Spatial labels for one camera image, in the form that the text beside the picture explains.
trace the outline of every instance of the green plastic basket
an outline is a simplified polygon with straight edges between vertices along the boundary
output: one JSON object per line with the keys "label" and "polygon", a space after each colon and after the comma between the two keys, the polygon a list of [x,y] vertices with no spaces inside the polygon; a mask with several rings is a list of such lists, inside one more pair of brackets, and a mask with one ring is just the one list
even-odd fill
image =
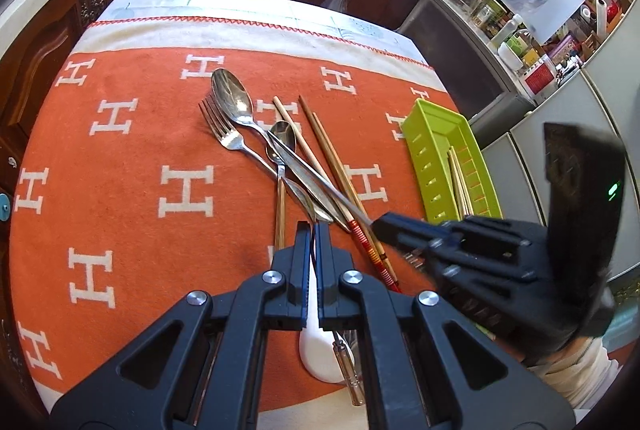
{"label": "green plastic basket", "polygon": [[465,175],[474,214],[502,217],[494,184],[464,116],[417,99],[401,129],[409,146],[428,222],[460,220],[447,156],[452,146]]}

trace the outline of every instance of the green light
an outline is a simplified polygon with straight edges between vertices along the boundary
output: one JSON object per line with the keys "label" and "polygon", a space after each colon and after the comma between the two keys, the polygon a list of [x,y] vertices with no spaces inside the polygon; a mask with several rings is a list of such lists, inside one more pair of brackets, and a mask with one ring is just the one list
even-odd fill
{"label": "green light", "polygon": [[609,201],[612,201],[615,198],[619,188],[620,183],[615,183],[612,187],[609,188]]}

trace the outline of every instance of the table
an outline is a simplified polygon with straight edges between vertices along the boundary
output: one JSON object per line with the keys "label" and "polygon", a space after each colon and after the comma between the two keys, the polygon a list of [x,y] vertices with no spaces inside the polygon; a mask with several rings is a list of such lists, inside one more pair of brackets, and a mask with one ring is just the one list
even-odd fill
{"label": "table", "polygon": [[[320,155],[297,104],[305,95],[372,217],[423,215],[399,122],[419,96],[454,105],[410,40],[286,0],[114,0],[47,95],[16,189],[12,299],[49,409],[186,292],[229,291],[269,267],[274,182],[213,139],[197,110],[217,66],[244,82],[264,127],[278,95]],[[292,243],[303,214],[289,204]],[[406,293],[428,286],[390,259]],[[305,371],[297,340],[270,337],[259,427],[366,428],[341,386]]]}

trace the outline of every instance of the orange blanket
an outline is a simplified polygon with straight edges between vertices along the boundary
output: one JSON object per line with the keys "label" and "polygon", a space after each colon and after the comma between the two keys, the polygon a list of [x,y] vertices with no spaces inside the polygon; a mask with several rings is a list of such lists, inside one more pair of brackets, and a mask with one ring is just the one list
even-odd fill
{"label": "orange blanket", "polygon": [[[200,58],[207,57],[214,59],[202,65]],[[15,317],[38,386],[66,392],[188,291],[223,293],[270,266],[274,180],[253,159],[226,151],[198,110],[210,89],[202,74],[217,66],[242,80],[255,118],[267,126],[274,122],[271,100],[278,95],[321,156],[296,103],[303,94],[370,216],[389,210],[424,215],[398,118],[408,114],[419,92],[454,108],[445,92],[331,60],[273,52],[75,52],[33,129],[10,238]],[[254,133],[241,133],[264,153]],[[304,216],[291,200],[287,204],[292,243],[296,220]],[[349,235],[331,230],[334,245],[351,251],[358,269],[374,273]],[[404,292],[428,286],[389,253]],[[261,410],[340,388],[306,372],[297,341],[295,333],[270,335]]]}

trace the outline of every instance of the chopsticks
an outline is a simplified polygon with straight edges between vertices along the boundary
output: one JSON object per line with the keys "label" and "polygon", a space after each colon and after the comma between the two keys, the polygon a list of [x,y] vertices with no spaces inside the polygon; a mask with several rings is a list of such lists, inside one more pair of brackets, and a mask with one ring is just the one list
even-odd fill
{"label": "chopsticks", "polygon": [[[284,121],[289,123],[293,128],[293,132],[296,136],[296,140],[298,141],[298,144],[300,144],[300,146],[302,147],[302,151],[305,153],[309,162],[311,162],[311,165],[313,166],[313,168],[315,168],[316,171],[320,175],[322,175],[322,177],[324,177],[326,180],[330,182],[329,176],[324,171],[324,168],[320,164],[320,161],[318,161],[318,158],[316,158],[316,156],[314,155],[308,143],[302,136],[302,133],[300,132],[298,127],[296,127],[296,124],[291,119],[289,112],[287,112],[287,110],[282,105],[282,102],[280,101],[278,96],[273,97],[273,104],[276,106],[276,109],[278,110],[280,115],[283,117]],[[366,235],[363,232],[363,228],[360,225],[358,225],[356,220],[353,218],[353,215],[346,207],[344,207],[341,203],[336,203],[336,204],[340,209],[340,212],[343,214],[344,218],[346,219],[347,225],[351,229],[351,232],[355,235],[356,240],[362,246],[362,248],[367,253],[367,255],[369,255],[369,259],[371,260],[373,266],[378,271],[380,277],[382,278],[387,288],[391,289],[392,291],[400,292],[400,289],[398,288],[398,286],[394,282],[394,279],[391,277],[390,273],[384,266],[382,260],[380,259],[380,256],[378,255],[376,250],[373,248],[373,246],[369,243],[369,240],[367,239]]]}
{"label": "chopsticks", "polygon": [[474,213],[474,205],[471,202],[471,196],[469,196],[469,190],[466,188],[465,174],[462,172],[460,161],[458,160],[458,154],[455,148],[450,147],[449,152],[449,170],[451,171],[451,182],[453,184],[453,194],[456,199],[456,206],[458,207],[458,214],[460,219],[464,219],[467,215]]}
{"label": "chopsticks", "polygon": [[[342,165],[342,162],[338,157],[338,153],[335,150],[331,140],[329,139],[329,136],[327,135],[326,130],[324,130],[324,127],[320,122],[318,114],[316,114],[315,112],[311,112],[311,109],[309,108],[304,97],[300,95],[298,96],[298,99],[300,100],[300,105],[302,105],[302,110],[304,111],[306,118],[311,124],[311,128],[313,129],[314,134],[316,135],[316,139],[318,140],[318,143],[322,149],[324,158],[329,164],[329,168],[331,168],[331,171],[334,174],[334,177],[340,183],[340,187],[342,188],[342,191],[347,195],[347,197],[351,200],[351,202],[356,204],[360,208],[360,210],[366,215],[367,212],[364,209],[364,206],[362,205],[362,201],[358,197],[358,194],[356,193],[356,190],[353,187],[351,180],[349,179],[346,172],[344,171],[344,166]],[[364,237],[367,239],[367,245],[368,245],[367,253],[369,254],[371,261],[374,263],[374,265],[376,265],[377,260],[380,260],[380,262],[382,262],[382,265],[384,266],[386,271],[391,276],[391,279],[393,280],[394,284],[397,286],[398,276],[394,272],[393,266],[391,266],[391,262],[386,256],[386,253],[384,248],[382,247],[382,244],[380,244],[380,241],[378,241],[378,239],[375,237],[375,235],[369,229],[368,226],[359,226],[359,228],[362,234],[364,235]]]}

